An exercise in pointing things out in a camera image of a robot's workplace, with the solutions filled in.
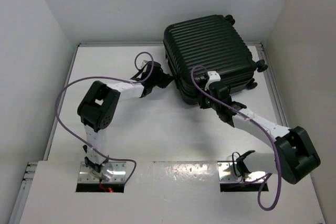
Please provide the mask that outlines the black hard-shell suitcase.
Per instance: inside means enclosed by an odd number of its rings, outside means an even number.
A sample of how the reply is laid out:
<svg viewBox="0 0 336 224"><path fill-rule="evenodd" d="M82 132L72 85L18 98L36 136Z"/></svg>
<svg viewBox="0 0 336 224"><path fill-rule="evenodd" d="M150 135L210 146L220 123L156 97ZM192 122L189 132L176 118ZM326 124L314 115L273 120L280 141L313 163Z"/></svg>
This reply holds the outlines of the black hard-shell suitcase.
<svg viewBox="0 0 336 224"><path fill-rule="evenodd" d="M255 88L254 73L267 70L264 60L253 60L234 23L232 15L210 15L165 28L165 58L186 104L197 103L198 90L194 83L200 87L206 83L201 69L191 74L197 65L216 71L232 93Z"/></svg>

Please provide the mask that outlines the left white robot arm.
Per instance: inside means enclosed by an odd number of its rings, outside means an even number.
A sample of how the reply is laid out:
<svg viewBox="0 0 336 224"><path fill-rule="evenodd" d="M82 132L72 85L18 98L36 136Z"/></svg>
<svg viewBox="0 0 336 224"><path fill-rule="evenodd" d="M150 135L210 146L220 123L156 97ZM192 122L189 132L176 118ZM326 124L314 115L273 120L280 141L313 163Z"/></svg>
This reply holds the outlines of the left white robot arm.
<svg viewBox="0 0 336 224"><path fill-rule="evenodd" d="M85 164L96 175L103 174L103 167L108 162L102 152L107 145L107 128L111 124L119 102L143 98L154 87L166 88L173 77L164 73L158 62L143 62L142 68L130 80L116 83L95 81L90 86L78 106L77 114L86 132Z"/></svg>

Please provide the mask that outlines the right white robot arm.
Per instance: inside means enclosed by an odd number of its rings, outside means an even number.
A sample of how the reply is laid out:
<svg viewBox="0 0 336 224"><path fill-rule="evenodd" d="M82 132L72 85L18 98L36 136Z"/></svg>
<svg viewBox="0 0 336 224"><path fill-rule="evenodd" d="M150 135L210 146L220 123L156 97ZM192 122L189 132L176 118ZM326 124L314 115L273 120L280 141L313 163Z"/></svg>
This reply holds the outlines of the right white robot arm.
<svg viewBox="0 0 336 224"><path fill-rule="evenodd" d="M234 166L239 176L263 171L297 184L320 166L321 159L304 128L288 128L258 116L244 104L232 100L229 87L222 81L215 81L199 92L198 102L202 109L212 108L221 121L272 149L272 153L250 150L241 154Z"/></svg>

